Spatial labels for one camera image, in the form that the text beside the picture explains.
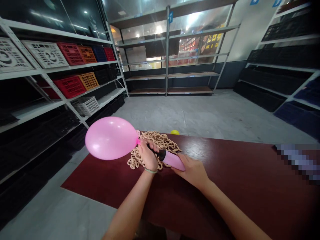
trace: white plastic crate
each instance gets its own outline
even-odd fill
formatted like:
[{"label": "white plastic crate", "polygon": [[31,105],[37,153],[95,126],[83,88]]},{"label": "white plastic crate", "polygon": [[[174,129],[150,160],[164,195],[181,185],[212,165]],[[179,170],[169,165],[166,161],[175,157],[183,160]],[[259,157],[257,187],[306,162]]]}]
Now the white plastic crate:
[{"label": "white plastic crate", "polygon": [[0,72],[16,72],[34,69],[20,53],[10,38],[0,38]]},{"label": "white plastic crate", "polygon": [[56,43],[21,41],[42,68],[69,66]]},{"label": "white plastic crate", "polygon": [[80,97],[72,101],[71,104],[82,116],[91,116],[100,108],[95,97]]}]

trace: dark red tabletop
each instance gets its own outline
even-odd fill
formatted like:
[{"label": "dark red tabletop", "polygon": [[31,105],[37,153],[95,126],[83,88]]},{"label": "dark red tabletop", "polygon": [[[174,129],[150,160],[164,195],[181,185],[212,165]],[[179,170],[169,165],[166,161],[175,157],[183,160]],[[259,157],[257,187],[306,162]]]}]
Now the dark red tabletop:
[{"label": "dark red tabletop", "polygon": [[[183,154],[203,161],[209,178],[272,239],[307,231],[319,187],[308,185],[269,144],[168,134]],[[88,155],[62,187],[118,208],[143,168],[130,154],[113,161]],[[234,239],[210,202],[170,168],[152,182],[142,218],[194,239]]]}]

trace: bracelet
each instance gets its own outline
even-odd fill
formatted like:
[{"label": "bracelet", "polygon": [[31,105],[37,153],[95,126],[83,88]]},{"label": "bracelet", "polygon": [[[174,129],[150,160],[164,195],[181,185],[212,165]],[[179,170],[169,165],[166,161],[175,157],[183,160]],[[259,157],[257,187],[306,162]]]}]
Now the bracelet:
[{"label": "bracelet", "polygon": [[152,173],[152,174],[156,174],[158,172],[158,170],[156,172],[154,172],[154,171],[147,169],[146,167],[144,167],[144,170],[146,170],[147,172]]}]

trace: blue sign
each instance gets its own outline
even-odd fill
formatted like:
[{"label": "blue sign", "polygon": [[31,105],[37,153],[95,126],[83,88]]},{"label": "blue sign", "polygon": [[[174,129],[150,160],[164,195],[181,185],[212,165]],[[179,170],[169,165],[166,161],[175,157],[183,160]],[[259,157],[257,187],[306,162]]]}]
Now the blue sign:
[{"label": "blue sign", "polygon": [[256,4],[258,4],[258,2],[259,2],[259,0],[251,0],[250,5],[256,5]]},{"label": "blue sign", "polygon": [[281,0],[276,0],[272,7],[278,7],[281,3]]},{"label": "blue sign", "polygon": [[169,23],[173,21],[173,12],[169,13]]}]

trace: floor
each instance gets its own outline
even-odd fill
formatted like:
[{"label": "floor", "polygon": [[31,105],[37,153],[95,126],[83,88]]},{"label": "floor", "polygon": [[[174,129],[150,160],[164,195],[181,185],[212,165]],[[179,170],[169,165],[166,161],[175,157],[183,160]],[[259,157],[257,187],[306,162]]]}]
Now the floor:
[{"label": "floor", "polygon": [[[115,116],[139,130],[259,143],[317,141],[232,90],[213,96],[130,97]],[[101,239],[116,209],[60,188],[88,155],[84,147],[0,232],[0,239]]]}]

